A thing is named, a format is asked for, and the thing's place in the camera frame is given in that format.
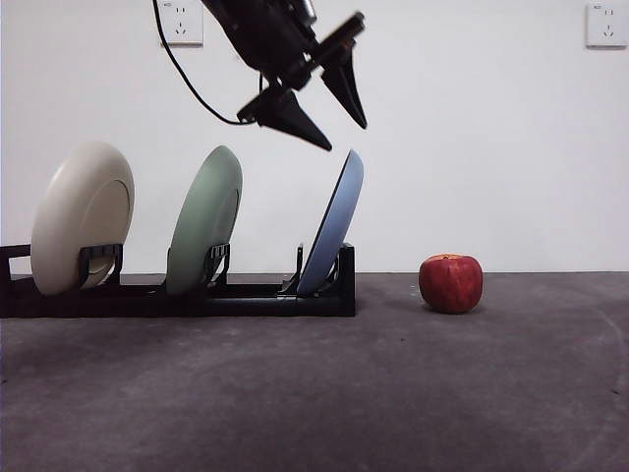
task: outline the gray floor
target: gray floor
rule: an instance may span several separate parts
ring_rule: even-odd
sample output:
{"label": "gray floor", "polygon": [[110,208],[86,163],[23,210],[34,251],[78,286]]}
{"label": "gray floor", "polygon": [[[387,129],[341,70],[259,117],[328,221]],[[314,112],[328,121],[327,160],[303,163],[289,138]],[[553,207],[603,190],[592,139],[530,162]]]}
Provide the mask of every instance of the gray floor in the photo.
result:
{"label": "gray floor", "polygon": [[2,323],[7,471],[629,471],[629,273],[409,274],[355,319]]}

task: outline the robotic arm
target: robotic arm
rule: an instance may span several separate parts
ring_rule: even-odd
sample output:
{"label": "robotic arm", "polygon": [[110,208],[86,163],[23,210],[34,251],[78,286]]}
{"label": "robotic arm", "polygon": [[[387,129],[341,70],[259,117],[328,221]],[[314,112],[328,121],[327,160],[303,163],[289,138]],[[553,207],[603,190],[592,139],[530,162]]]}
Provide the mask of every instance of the robotic arm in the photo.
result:
{"label": "robotic arm", "polygon": [[201,1],[247,65],[268,81],[268,87],[238,112],[241,123],[257,121],[331,150],[293,92],[302,89],[320,66],[325,85],[354,121],[367,127],[352,64],[354,37],[365,29],[361,13],[318,42],[312,29],[316,14],[311,0]]}

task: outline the blue plate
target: blue plate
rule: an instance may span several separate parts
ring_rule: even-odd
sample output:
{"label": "blue plate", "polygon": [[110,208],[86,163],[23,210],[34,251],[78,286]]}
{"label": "blue plate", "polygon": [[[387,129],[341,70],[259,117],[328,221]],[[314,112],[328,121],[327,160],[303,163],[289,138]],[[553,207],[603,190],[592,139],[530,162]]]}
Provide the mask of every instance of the blue plate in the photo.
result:
{"label": "blue plate", "polygon": [[354,150],[350,150],[321,226],[314,238],[313,248],[297,286],[298,295],[312,295],[329,276],[352,222],[363,187],[363,175],[361,158]]}

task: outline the white wall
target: white wall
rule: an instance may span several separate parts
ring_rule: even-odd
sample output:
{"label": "white wall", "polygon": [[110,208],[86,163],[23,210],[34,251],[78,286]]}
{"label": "white wall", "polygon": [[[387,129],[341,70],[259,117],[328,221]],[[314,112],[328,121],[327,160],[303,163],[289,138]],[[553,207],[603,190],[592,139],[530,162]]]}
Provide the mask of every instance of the white wall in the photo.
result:
{"label": "white wall", "polygon": [[[69,151],[102,139],[137,183],[126,271],[164,271],[187,188],[227,144],[245,174],[234,270],[290,271],[355,147],[359,270],[416,270],[439,252],[486,270],[629,269],[629,51],[584,48],[583,1],[316,1],[319,34],[356,9],[368,26],[355,57],[368,130],[319,78],[299,95],[332,153],[205,113],[158,46],[149,0],[1,3],[5,244],[29,240]],[[233,116],[257,74],[210,15],[205,31],[205,48],[178,56]]]}

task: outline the black cable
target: black cable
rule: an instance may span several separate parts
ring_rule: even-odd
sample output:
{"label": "black cable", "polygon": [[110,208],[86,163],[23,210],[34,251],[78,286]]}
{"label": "black cable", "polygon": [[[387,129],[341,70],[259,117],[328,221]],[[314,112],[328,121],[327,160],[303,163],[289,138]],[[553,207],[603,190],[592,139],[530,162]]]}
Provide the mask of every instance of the black cable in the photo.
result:
{"label": "black cable", "polygon": [[253,125],[256,122],[256,120],[245,121],[245,122],[229,120],[229,119],[225,118],[224,116],[222,116],[220,113],[218,113],[216,110],[214,110],[211,106],[209,106],[205,102],[205,100],[203,100],[203,98],[199,95],[199,93],[195,90],[194,86],[188,80],[188,77],[186,77],[186,73],[181,68],[181,66],[177,62],[177,59],[175,59],[175,56],[173,55],[172,51],[170,50],[170,46],[168,45],[168,41],[166,41],[166,36],[164,35],[164,30],[163,30],[163,28],[161,26],[161,18],[160,18],[160,15],[159,15],[159,7],[157,6],[157,0],[153,0],[153,9],[155,10],[155,20],[157,22],[157,30],[159,31],[159,38],[161,39],[161,42],[164,45],[164,48],[166,49],[166,52],[168,53],[168,57],[170,57],[170,60],[172,61],[173,65],[175,66],[175,68],[177,69],[177,71],[179,72],[181,77],[184,79],[184,82],[188,86],[188,89],[190,89],[190,91],[197,98],[197,100],[200,102],[200,104],[203,105],[203,107],[207,111],[209,111],[212,115],[214,115],[216,118],[218,118],[223,123],[227,123],[228,125],[235,125],[235,126]]}

